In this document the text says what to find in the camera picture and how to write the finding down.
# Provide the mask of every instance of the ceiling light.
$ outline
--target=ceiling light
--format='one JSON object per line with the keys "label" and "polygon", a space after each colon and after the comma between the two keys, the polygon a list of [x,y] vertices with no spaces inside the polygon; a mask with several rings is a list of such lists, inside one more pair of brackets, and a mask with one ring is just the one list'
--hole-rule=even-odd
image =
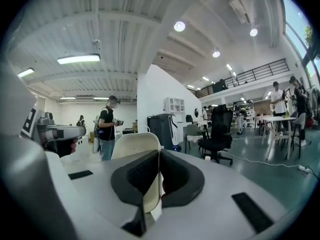
{"label": "ceiling light", "polygon": [[182,21],[178,21],[176,24],[174,24],[174,30],[177,32],[184,31],[186,28],[186,25]]}
{"label": "ceiling light", "polygon": [[250,36],[255,37],[258,34],[258,30],[256,28],[251,29]]}
{"label": "ceiling light", "polygon": [[95,100],[109,100],[107,97],[93,97]]}
{"label": "ceiling light", "polygon": [[60,100],[75,100],[76,97],[60,97]]}
{"label": "ceiling light", "polygon": [[25,77],[27,75],[32,74],[33,72],[35,72],[35,71],[30,67],[27,70],[25,70],[25,71],[21,72],[20,74],[18,74],[18,77],[23,78],[23,77]]}
{"label": "ceiling light", "polygon": [[212,56],[214,57],[214,58],[218,58],[219,56],[220,56],[220,51],[215,51],[214,53],[212,53]]}
{"label": "ceiling light", "polygon": [[232,67],[231,67],[229,64],[227,64],[226,67],[227,67],[228,69],[232,70]]}
{"label": "ceiling light", "polygon": [[77,63],[77,62],[99,62],[100,55],[94,54],[84,54],[84,55],[74,55],[58,58],[59,64]]}

